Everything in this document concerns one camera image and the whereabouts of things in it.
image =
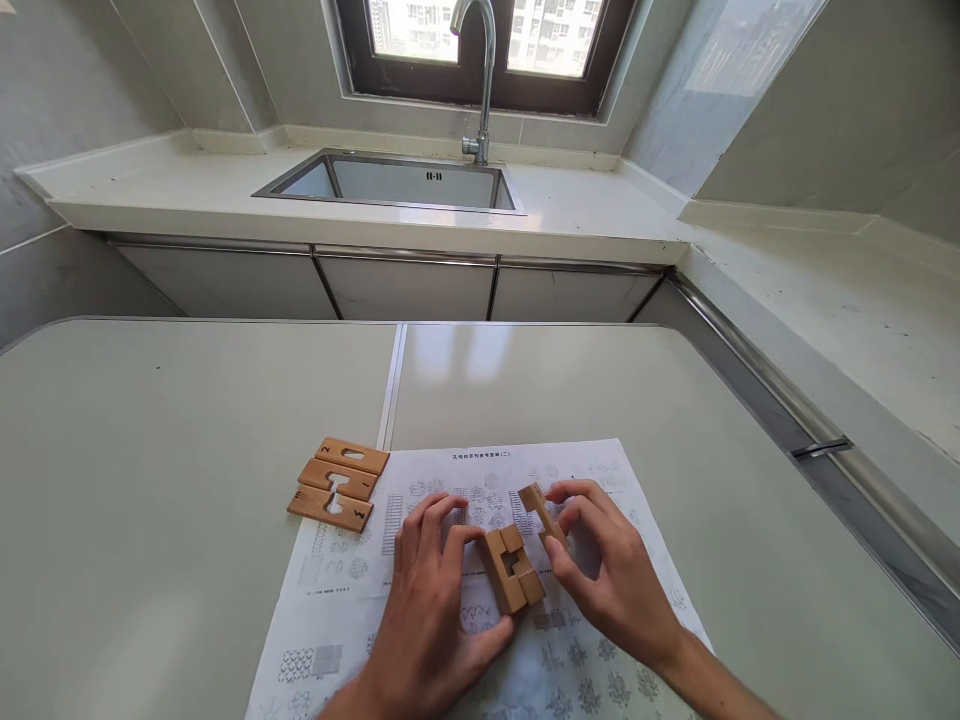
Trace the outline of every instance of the white table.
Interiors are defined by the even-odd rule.
[[[327,434],[619,437],[718,654],[788,717],[960,716],[960,661],[677,333],[186,320],[0,356],[0,715],[242,716]]]

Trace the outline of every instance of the kitchen sink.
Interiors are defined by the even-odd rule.
[[[502,165],[331,148],[253,197],[526,214]]]

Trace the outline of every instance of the hand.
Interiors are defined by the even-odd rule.
[[[483,528],[454,525],[440,551],[440,524],[466,498],[436,493],[397,533],[393,584],[370,660],[320,718],[435,718],[445,714],[513,640],[514,621],[468,635],[460,623],[464,546]]]
[[[577,567],[554,538],[545,549],[553,574],[584,617],[625,652],[661,672],[674,662],[685,631],[667,600],[647,548],[636,528],[593,480],[565,480],[546,493],[555,504],[574,497],[557,521],[565,533],[582,520],[600,546],[603,563],[596,580]]]

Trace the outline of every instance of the brown window frame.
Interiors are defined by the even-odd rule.
[[[497,49],[491,105],[499,110],[596,118],[635,2],[603,0],[583,77],[563,78],[507,70],[513,0],[492,0]],[[455,105],[480,104],[484,33],[479,8],[467,11],[457,65],[377,57],[367,0],[337,0],[337,8],[355,92]]]

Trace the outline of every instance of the faucet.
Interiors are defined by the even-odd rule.
[[[480,130],[475,138],[463,137],[463,154],[475,155],[477,165],[487,164],[487,155],[490,152],[490,91],[493,89],[493,62],[497,49],[497,28],[493,23],[493,5],[490,0],[457,0],[450,20],[450,32],[460,37],[460,28],[463,27],[463,18],[467,8],[474,2],[480,5],[483,15],[483,30],[487,38],[487,54],[483,60],[483,101],[480,104]]]

